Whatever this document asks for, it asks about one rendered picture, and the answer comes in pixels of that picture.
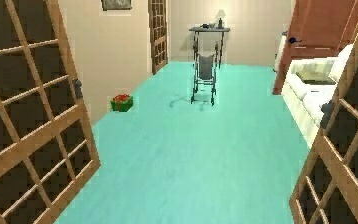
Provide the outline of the dark metal chair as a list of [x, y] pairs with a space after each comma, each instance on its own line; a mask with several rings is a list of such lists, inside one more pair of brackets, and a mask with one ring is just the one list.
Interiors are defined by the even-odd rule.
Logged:
[[199, 53], [199, 43], [195, 42], [193, 45], [194, 50], [194, 77], [193, 88], [190, 103], [195, 101], [195, 94], [198, 92], [200, 85], [211, 86], [211, 105], [214, 105], [217, 94], [216, 82], [217, 82], [217, 59], [218, 59], [218, 44], [215, 44], [215, 53], [209, 56], [203, 56]]

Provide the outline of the green box with red top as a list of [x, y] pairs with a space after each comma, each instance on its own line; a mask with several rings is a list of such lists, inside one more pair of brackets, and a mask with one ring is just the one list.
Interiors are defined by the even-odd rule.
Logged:
[[127, 112], [133, 106], [133, 97], [128, 94], [119, 94], [111, 100], [113, 111]]

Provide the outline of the wooden glazed lattice door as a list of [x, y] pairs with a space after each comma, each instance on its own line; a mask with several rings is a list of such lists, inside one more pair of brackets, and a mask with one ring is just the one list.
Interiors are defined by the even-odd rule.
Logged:
[[358, 224], [358, 32], [289, 200], [294, 224]]
[[148, 0], [152, 73], [168, 63], [166, 0]]
[[53, 224], [100, 166], [58, 0], [0, 0], [0, 224]]

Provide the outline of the dark grey side table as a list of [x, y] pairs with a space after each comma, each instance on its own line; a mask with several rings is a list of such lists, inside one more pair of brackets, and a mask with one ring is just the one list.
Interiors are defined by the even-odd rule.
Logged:
[[221, 40], [220, 40], [220, 48], [219, 48], [219, 59], [218, 59], [218, 67], [221, 67], [221, 60], [223, 56], [223, 45], [224, 45], [224, 36], [226, 33], [230, 32], [230, 28], [203, 28], [203, 27], [192, 27], [189, 29], [190, 32], [194, 33], [193, 36], [193, 58], [195, 60], [196, 54], [199, 51], [199, 35], [201, 33], [220, 33]]

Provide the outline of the white shade table lamp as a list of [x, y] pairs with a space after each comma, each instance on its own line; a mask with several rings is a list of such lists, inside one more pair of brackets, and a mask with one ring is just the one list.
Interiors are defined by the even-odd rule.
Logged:
[[223, 9], [220, 9], [217, 13], [217, 15], [215, 16], [215, 18], [217, 19], [217, 28], [218, 29], [223, 29], [224, 28], [224, 19], [226, 17], [226, 13]]

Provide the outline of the white sofa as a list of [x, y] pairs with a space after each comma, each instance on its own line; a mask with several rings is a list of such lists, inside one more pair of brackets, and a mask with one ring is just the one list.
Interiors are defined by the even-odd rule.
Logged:
[[309, 148], [320, 128], [321, 107], [331, 100], [336, 84], [305, 84], [297, 72], [312, 70], [329, 76], [336, 60], [336, 57], [293, 60], [286, 74], [281, 95]]

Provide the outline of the dark cushion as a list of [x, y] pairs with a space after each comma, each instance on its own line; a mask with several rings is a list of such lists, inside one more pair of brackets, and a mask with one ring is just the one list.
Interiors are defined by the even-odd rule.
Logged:
[[323, 113], [321, 122], [320, 122], [320, 127], [325, 129], [328, 125], [328, 122], [331, 118], [331, 115], [333, 113], [333, 109], [334, 109], [334, 103], [332, 100], [328, 101], [327, 103], [324, 103], [321, 107], [321, 112]]

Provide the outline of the reddish brown room door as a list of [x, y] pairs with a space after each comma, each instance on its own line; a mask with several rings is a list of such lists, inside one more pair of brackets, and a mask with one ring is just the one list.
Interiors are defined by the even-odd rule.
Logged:
[[[358, 0], [295, 0], [273, 94], [279, 95], [295, 59], [334, 57], [358, 32]], [[290, 44], [295, 37], [300, 43]]]

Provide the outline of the white pillow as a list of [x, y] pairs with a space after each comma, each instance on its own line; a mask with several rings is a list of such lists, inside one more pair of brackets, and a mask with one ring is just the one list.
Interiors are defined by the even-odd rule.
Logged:
[[335, 62], [332, 65], [332, 69], [330, 71], [329, 77], [333, 79], [336, 83], [338, 83], [341, 78], [341, 75], [350, 57], [352, 49], [353, 49], [352, 44], [348, 44], [346, 47], [344, 47], [339, 52], [337, 58], [335, 59]]

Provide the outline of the framed wall picture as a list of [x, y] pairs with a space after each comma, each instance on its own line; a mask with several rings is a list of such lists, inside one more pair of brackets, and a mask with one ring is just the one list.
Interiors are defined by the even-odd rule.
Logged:
[[101, 0], [102, 9], [108, 10], [131, 10], [131, 0]]

